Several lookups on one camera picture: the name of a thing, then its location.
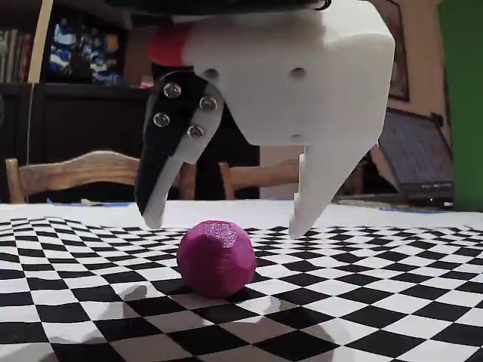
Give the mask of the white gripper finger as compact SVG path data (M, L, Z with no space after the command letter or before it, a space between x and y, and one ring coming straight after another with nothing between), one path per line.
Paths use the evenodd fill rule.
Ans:
M299 156L298 190L294 195L294 212L289 234L302 236L309 231L351 172L370 151L359 146L305 146Z

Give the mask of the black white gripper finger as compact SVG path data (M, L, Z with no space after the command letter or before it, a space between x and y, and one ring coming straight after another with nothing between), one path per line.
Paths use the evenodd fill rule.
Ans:
M191 69L166 70L146 104L134 198L144 222L161 227L168 193L184 164L196 164L223 116L220 92Z

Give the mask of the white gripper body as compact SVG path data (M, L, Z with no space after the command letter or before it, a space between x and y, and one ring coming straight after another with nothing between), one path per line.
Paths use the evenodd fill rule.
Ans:
M206 17L189 24L183 60L221 93L246 140L372 145L382 128L394 39L376 8Z

